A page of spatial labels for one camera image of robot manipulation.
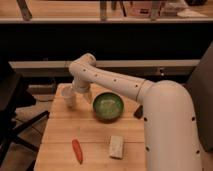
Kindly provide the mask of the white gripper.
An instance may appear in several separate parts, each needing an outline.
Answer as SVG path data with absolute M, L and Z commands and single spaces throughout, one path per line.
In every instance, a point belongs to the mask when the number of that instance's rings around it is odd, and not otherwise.
M 72 82 L 72 86 L 76 92 L 81 94 L 84 93 L 84 98 L 89 104 L 92 103 L 92 92 L 90 90 L 90 84 L 88 82 L 74 79 Z

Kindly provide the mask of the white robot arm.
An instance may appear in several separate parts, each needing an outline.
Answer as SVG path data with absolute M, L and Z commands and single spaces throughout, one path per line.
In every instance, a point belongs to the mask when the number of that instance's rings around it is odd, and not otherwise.
M 181 84 L 99 69 L 90 53 L 71 62 L 69 72 L 79 93 L 95 83 L 143 106 L 147 171 L 202 171 L 195 109 Z

